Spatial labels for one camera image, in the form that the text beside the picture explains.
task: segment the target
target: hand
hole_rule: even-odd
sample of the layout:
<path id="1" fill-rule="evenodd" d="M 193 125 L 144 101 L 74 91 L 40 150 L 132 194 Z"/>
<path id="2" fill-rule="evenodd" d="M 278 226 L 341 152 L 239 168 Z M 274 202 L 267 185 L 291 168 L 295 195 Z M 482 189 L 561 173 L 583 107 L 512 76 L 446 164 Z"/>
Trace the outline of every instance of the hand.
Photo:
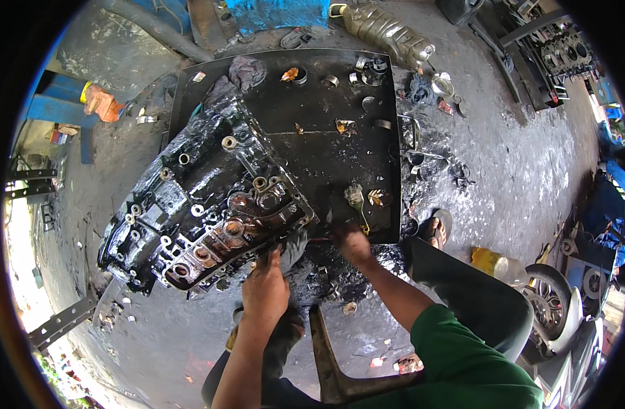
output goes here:
<path id="1" fill-rule="evenodd" d="M 372 261 L 371 245 L 366 236 L 355 224 L 342 225 L 331 234 L 333 244 L 340 250 L 342 256 L 349 260 L 354 266 Z"/>
<path id="2" fill-rule="evenodd" d="M 290 286 L 280 271 L 280 246 L 261 258 L 242 285 L 242 322 L 264 331 L 269 337 L 287 309 Z"/>

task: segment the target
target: tire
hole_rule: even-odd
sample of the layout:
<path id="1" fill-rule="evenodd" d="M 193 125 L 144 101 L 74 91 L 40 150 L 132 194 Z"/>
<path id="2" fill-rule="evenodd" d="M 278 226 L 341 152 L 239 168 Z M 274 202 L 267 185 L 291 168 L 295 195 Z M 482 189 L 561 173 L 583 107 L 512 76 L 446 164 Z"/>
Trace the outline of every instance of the tire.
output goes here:
<path id="1" fill-rule="evenodd" d="M 562 319 L 558 326 L 553 327 L 551 330 L 547 329 L 548 337 L 553 341 L 561 335 L 567 321 L 567 312 L 569 311 L 569 303 L 571 301 L 571 286 L 564 275 L 547 264 L 531 264 L 526 267 L 526 272 L 529 278 L 536 278 L 549 284 L 560 299 Z"/>

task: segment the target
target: man's right hand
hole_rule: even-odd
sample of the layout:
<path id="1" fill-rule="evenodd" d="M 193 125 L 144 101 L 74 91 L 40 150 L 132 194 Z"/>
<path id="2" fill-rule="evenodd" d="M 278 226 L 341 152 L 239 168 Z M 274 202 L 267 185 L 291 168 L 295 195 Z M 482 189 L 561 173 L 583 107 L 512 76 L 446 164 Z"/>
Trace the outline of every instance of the man's right hand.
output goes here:
<path id="1" fill-rule="evenodd" d="M 358 268 L 374 259 L 371 255 L 371 245 L 358 225 L 350 224 L 338 227 L 331 235 L 331 239 L 342 256 Z"/>

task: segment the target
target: hose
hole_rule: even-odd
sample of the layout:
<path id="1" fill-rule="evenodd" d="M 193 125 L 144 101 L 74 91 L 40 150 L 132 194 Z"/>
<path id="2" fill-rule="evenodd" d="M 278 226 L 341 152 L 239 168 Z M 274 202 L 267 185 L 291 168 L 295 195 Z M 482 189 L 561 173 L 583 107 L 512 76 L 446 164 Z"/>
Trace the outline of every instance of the hose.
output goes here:
<path id="1" fill-rule="evenodd" d="M 169 24 L 158 20 L 153 14 L 129 0 L 98 0 L 98 4 L 107 11 L 136 23 L 153 38 L 196 62 L 214 60 L 209 52 L 195 45 Z"/>

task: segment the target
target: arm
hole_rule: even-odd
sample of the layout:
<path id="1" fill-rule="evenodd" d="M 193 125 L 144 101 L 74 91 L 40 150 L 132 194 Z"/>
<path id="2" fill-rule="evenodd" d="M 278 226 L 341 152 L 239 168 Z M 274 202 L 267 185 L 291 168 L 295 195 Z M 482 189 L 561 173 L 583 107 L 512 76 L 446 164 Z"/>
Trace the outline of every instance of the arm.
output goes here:
<path id="1" fill-rule="evenodd" d="M 409 332 L 417 317 L 434 302 L 385 270 L 371 255 L 369 241 L 357 226 L 345 226 L 333 238 L 342 255 L 365 275 L 394 318 Z"/>
<path id="2" fill-rule="evenodd" d="M 213 409 L 259 408 L 267 341 L 287 309 L 290 286 L 280 271 L 280 248 L 269 253 L 242 285 L 244 314 L 228 363 L 212 401 Z"/>

